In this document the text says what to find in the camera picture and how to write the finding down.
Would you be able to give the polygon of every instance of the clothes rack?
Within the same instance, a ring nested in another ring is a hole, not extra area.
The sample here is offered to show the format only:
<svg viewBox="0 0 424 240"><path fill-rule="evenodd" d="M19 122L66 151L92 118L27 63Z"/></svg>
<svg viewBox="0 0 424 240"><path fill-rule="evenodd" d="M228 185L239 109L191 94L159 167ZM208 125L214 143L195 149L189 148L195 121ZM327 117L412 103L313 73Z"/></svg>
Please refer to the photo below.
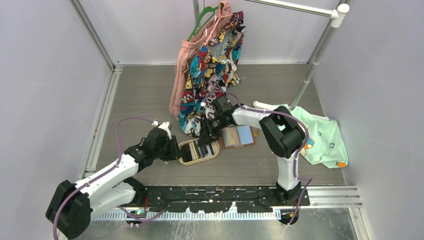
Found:
<svg viewBox="0 0 424 240"><path fill-rule="evenodd" d="M324 9L324 8L301 5L301 4L291 3L291 2L277 1L277 0L245 0L245 1L284 8L284 9L295 10L295 11L299 11L303 13L324 16L331 19L331 22L329 25L330 27L329 29L326 29L326 34L324 35L323 38L321 38L320 42L318 43L318 47L315 51L315 54L313 55L310 61L309 71L307 72L305 78L303 79L302 85L300 86L299 90L296 93L296 96L294 97L293 102L290 105L290 109L293 110L298 105L299 100L301 99L309 82L312 79L315 69L320 64L321 56L324 53L324 50L327 48L327 45L330 39L333 37L334 31L340 27L346 14L349 12L349 5L346 3L342 3L336 9ZM199 17L199 0L193 0L193 8L194 8L194 18L197 21Z"/></svg>

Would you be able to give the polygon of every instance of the reflective floor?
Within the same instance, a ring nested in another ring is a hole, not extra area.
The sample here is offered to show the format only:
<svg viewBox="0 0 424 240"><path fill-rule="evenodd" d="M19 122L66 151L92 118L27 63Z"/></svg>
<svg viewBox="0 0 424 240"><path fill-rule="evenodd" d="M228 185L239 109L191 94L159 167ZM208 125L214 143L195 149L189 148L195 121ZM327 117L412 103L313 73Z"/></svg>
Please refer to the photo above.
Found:
<svg viewBox="0 0 424 240"><path fill-rule="evenodd" d="M130 228L95 220L80 240L357 240L346 208L301 209L288 228L278 220L153 221Z"/></svg>

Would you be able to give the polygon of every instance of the hanging clothes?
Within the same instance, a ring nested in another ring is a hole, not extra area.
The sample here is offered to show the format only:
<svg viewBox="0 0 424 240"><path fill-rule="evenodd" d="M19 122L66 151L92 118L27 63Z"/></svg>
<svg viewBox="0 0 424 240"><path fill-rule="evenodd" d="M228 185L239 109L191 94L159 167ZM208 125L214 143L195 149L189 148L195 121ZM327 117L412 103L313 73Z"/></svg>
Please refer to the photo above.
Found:
<svg viewBox="0 0 424 240"><path fill-rule="evenodd" d="M227 1L222 1L221 4L222 15L230 15L230 3ZM183 97L185 84L189 75L189 67L194 56L199 53L199 50L201 49L209 34L212 34L212 38L215 38L219 33L221 33L226 22L230 19L230 16L221 19L218 22L216 29L212 32L214 23L218 18L218 13L215 16L216 17L214 20L208 22L196 35L190 39L190 41L187 39L182 41L182 47L179 51L178 59L175 65L175 80L169 103L169 112L177 120L179 119L181 99Z"/></svg>
<svg viewBox="0 0 424 240"><path fill-rule="evenodd" d="M215 118L211 103L223 93L209 95L205 100L206 111L201 111L200 103L205 96L241 82L236 69L245 34L243 21L242 11L233 13L220 34L202 46L191 62L179 112L179 125L191 137L200 135L202 116Z"/></svg>

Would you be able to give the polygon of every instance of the white pipe connector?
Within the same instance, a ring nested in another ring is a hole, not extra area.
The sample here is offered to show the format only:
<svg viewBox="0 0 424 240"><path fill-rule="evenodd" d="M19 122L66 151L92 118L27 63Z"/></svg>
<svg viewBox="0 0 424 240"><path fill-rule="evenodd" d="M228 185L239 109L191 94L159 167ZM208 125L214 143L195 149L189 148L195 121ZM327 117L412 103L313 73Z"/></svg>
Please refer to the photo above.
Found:
<svg viewBox="0 0 424 240"><path fill-rule="evenodd" d="M337 29L338 27L340 27L346 14L349 12L349 9L349 5L347 5L346 3L340 4L337 7L335 13L333 14L333 16L331 16L331 26L333 28Z"/></svg>

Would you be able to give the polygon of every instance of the green hanger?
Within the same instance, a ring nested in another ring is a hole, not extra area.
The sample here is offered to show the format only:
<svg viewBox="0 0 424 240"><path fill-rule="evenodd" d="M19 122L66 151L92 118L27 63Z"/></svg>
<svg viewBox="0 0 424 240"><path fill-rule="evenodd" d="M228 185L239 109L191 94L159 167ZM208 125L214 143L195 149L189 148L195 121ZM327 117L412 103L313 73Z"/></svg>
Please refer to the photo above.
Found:
<svg viewBox="0 0 424 240"><path fill-rule="evenodd" d="M194 35L199 33L200 29L202 29L209 22L209 20L212 19L212 17L215 15L215 11L218 10L219 8L220 8L220 6L217 6L217 7L207 6L207 7L203 8L203 11L201 11L201 13L199 14L199 17L197 19L196 26L194 26L193 31L191 32L190 36L188 37L188 41L190 41ZM200 22L202 21L202 18L207 13L213 13L213 14L206 21L204 21L202 26L199 27Z"/></svg>

